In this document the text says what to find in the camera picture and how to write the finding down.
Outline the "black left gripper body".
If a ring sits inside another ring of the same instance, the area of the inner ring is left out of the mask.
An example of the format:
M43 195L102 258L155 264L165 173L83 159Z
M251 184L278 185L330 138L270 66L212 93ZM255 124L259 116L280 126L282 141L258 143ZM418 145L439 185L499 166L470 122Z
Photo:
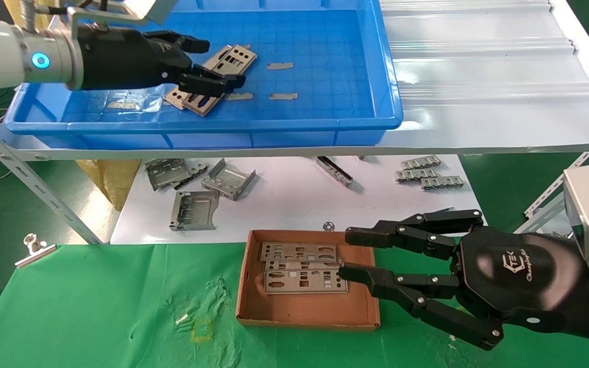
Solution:
M173 45L148 40L132 28L79 26L82 81L77 90L131 90L176 84L178 72L193 65Z

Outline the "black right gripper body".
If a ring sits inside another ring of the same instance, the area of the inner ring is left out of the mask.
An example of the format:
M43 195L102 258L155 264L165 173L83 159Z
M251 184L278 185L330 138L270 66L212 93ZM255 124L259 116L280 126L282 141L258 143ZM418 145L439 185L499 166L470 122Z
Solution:
M476 317L589 339L589 267L571 240L484 226L461 238L452 272Z

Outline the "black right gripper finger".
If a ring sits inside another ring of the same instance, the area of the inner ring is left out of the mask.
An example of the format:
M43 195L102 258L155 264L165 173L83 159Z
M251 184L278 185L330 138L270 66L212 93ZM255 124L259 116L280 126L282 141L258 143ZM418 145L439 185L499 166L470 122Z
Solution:
M414 214L402 221L379 220L372 228L349 227L346 244L400 248L440 260L455 255L458 243L449 234L467 233L484 225L479 210Z
M339 277L364 284L375 298L393 301L412 317L482 350L492 350L504 338L501 319L484 302L468 296L456 275L395 274L376 266L344 263Z

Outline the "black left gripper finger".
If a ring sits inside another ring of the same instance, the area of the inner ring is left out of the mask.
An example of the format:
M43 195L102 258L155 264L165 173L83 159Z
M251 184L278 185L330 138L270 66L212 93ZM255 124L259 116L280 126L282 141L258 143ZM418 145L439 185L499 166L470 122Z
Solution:
M197 39L196 37L180 34L171 30L144 32L144 37L148 40L165 45L173 45L188 53L203 54L210 50L210 42L208 42L208 40Z
M201 65L192 65L178 72L178 89L185 93L221 98L244 86L242 74L222 75Z

